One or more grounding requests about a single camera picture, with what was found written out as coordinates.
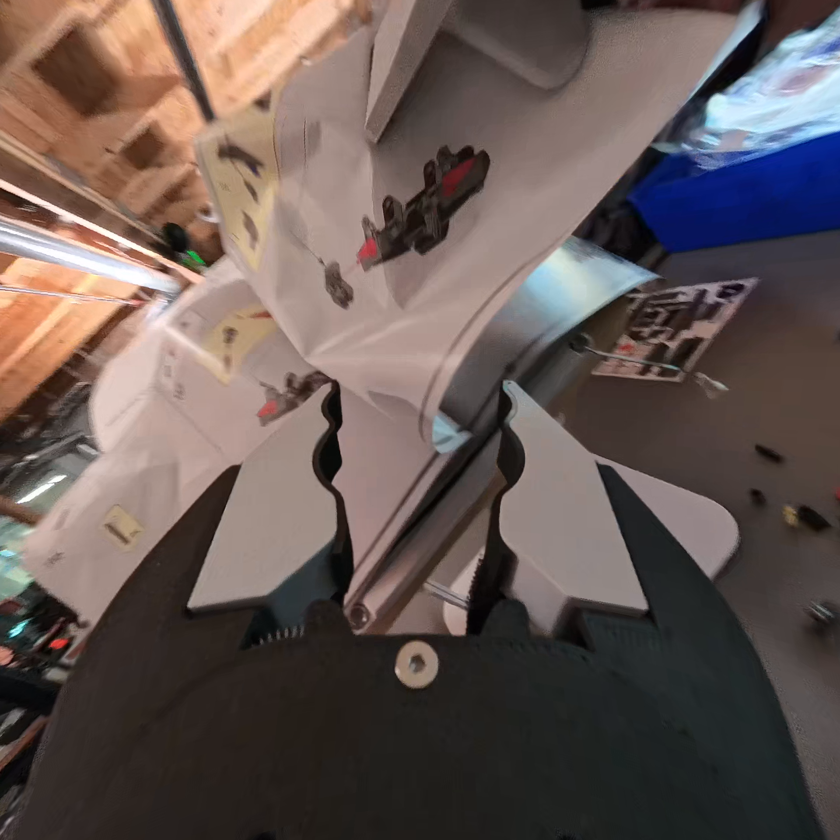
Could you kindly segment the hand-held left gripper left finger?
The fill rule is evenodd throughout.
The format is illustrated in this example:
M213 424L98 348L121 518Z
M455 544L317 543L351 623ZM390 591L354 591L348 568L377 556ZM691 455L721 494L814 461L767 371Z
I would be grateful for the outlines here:
M339 385L323 385L242 463L187 602L191 612L343 604L354 557L333 484L343 464L342 421Z

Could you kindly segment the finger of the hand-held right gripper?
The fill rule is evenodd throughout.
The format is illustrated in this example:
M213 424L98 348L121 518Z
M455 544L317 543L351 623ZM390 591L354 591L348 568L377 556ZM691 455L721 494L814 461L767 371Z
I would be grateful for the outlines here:
M391 1L376 29L364 120L368 141L382 138L441 29L451 1Z

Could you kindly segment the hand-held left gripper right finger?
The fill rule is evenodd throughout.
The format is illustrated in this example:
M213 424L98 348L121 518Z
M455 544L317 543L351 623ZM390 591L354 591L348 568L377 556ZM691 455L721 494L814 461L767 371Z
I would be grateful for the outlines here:
M504 599L540 634L581 610L643 616L647 599L596 458L513 381L500 386L497 469L486 547L469 587L466 631Z

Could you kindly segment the lego sticker sheet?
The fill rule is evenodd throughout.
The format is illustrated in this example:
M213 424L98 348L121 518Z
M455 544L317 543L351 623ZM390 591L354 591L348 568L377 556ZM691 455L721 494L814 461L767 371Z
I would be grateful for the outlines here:
M725 385L700 373L697 365L759 284L757 277L720 280L641 297L611 350L587 348L599 359L592 374L668 384L690 380L713 393L725 392Z

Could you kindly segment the lego instruction booklet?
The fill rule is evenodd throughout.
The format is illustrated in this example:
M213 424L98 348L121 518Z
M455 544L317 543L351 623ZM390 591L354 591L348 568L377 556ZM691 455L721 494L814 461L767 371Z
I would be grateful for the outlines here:
M364 120L384 11L197 143L226 257L100 373L100 456L24 547L103 611L228 465L340 383L420 459L481 331L732 50L743 2L615 2L560 90L447 75L437 34L381 139Z

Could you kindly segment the white metal book stand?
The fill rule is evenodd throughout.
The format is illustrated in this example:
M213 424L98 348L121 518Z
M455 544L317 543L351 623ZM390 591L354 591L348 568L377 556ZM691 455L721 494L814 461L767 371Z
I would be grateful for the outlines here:
M343 467L335 482L347 511L355 574L345 613L357 633L383 627L386 618L423 587L431 564L449 551L476 510L490 507L503 487L497 469L501 384L512 381L551 414L569 396L595 356L575 349L590 339L599 314L623 302L652 274L577 237L547 257L489 321L458 367L444 399L443 424L457 419L446 446L408 465L409 452L385 421L362 420L361 404L342 392L339 436ZM713 579L739 546L739 527L716 502L598 455L601 474L613 469ZM453 635L466 633L469 587L484 549L453 583L437 589L449 604L444 620Z

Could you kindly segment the blue plastic bin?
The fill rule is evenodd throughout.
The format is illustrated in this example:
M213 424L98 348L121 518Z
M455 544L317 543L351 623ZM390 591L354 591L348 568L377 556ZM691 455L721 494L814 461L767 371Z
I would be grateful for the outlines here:
M670 155L628 200L669 253L839 228L839 134L704 171Z

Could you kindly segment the silver ventilation duct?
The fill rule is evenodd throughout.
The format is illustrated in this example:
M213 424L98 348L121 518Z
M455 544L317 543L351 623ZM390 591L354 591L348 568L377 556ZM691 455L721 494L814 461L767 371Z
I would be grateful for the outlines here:
M175 294L182 290L178 281L159 270L6 217L1 218L1 251L154 291Z

